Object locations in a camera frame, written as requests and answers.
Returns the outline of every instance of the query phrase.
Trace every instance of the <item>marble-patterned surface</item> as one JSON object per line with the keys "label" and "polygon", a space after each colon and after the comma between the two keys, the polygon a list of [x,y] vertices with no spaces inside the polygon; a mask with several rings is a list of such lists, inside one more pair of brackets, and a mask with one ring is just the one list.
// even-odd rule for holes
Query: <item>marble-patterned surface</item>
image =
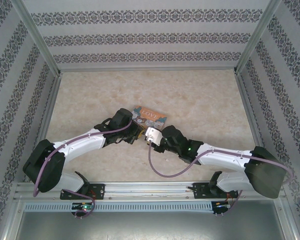
{"label": "marble-patterned surface", "polygon": [[[66,140],[112,117],[120,108],[141,105],[167,115],[188,139],[214,146],[249,150],[255,144],[232,70],[109,71],[64,73],[47,139]],[[187,164],[170,152],[152,151],[153,165],[175,174]],[[88,152],[66,167],[89,181],[210,180],[219,168],[194,165],[175,178],[156,175],[148,162],[148,145],[139,139]]]}

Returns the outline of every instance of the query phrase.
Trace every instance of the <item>book cover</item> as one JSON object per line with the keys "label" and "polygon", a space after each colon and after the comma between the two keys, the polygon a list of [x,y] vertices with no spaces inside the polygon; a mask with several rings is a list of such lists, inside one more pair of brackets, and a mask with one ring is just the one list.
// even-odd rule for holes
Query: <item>book cover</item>
{"label": "book cover", "polygon": [[145,129],[152,127],[161,131],[164,129],[167,120],[164,114],[144,106],[136,106],[132,111],[132,115],[132,119]]}

